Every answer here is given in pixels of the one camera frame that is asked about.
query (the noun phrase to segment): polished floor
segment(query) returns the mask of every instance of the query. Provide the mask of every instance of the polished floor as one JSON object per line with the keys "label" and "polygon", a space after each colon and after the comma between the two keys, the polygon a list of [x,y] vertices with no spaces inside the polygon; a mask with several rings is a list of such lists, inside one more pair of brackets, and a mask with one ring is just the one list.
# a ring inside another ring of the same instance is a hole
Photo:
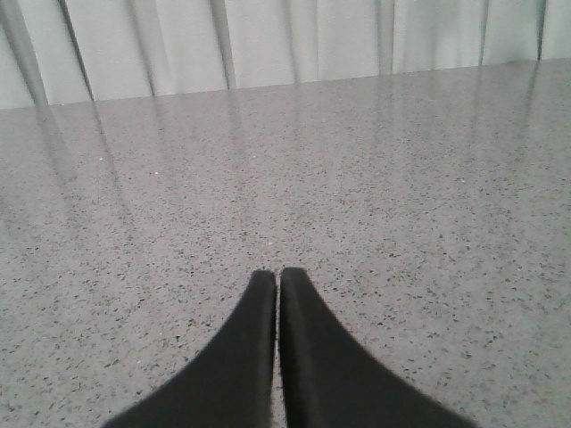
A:
{"label": "polished floor", "polygon": [[569,60],[0,111],[0,172],[3,427],[101,425],[284,266],[482,427],[571,426]]}

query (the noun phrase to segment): curtain fold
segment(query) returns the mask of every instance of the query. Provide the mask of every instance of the curtain fold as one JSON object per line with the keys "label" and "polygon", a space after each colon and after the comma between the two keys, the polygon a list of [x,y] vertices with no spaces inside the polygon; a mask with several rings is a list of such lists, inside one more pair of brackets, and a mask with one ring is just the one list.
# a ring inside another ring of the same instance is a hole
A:
{"label": "curtain fold", "polygon": [[568,0],[0,0],[0,108],[571,57]]}

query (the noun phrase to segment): speckled gray floor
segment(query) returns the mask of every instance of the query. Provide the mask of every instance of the speckled gray floor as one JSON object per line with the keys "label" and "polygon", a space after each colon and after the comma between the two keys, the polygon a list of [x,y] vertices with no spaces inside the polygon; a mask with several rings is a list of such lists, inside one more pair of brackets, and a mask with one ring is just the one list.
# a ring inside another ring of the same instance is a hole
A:
{"label": "speckled gray floor", "polygon": [[100,425],[288,265],[446,406],[571,426],[571,61],[0,111],[0,154],[3,427]]}

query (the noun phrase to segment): terrazzo floor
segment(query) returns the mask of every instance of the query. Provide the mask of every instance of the terrazzo floor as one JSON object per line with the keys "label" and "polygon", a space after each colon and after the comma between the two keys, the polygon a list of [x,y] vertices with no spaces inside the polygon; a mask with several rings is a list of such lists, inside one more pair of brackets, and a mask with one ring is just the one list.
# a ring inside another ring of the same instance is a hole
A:
{"label": "terrazzo floor", "polygon": [[2,427],[100,426],[284,266],[482,427],[571,426],[570,60],[0,111],[0,172]]}

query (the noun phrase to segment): white curtain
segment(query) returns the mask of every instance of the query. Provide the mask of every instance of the white curtain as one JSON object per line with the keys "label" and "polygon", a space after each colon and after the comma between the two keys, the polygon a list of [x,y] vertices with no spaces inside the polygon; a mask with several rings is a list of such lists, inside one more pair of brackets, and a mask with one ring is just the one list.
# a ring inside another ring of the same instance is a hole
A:
{"label": "white curtain", "polygon": [[0,108],[571,57],[571,0],[0,0]]}

